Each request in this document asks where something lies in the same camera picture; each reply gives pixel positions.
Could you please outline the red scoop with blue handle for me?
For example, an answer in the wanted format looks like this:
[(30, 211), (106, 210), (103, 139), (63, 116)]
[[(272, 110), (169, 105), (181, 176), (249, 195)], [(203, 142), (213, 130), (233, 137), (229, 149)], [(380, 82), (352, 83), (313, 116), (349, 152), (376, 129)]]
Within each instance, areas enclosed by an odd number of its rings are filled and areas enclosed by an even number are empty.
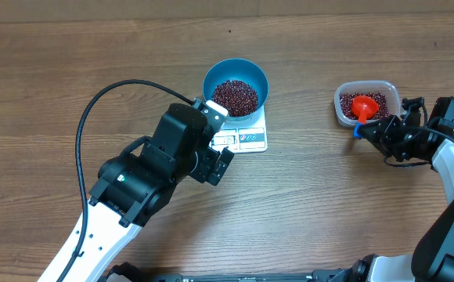
[(378, 103), (368, 96), (356, 96), (352, 100), (351, 112), (358, 118), (353, 131), (353, 136), (356, 139), (362, 138), (359, 128), (364, 125), (369, 118), (372, 118), (378, 110)]

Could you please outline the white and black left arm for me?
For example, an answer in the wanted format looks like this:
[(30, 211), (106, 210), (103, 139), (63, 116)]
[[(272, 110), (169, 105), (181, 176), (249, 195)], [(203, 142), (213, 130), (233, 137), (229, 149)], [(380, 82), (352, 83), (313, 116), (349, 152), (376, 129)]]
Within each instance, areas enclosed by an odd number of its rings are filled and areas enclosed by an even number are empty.
[(97, 281), (186, 177), (218, 185), (233, 158), (209, 144), (229, 116), (208, 100), (173, 103), (155, 133), (143, 136), (100, 168), (81, 215), (42, 281)]

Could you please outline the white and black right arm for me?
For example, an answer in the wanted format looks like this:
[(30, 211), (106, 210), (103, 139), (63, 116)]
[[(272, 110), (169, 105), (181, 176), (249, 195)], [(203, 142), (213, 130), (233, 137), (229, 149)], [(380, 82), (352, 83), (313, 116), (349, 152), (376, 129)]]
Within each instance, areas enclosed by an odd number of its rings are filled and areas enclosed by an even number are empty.
[(430, 165), (441, 178), (447, 208), (423, 235), (411, 255), (367, 255), (335, 281), (454, 282), (454, 97), (440, 97), (431, 112), (423, 98), (404, 99), (404, 114), (367, 121), (358, 112), (353, 136), (366, 139), (395, 167)]

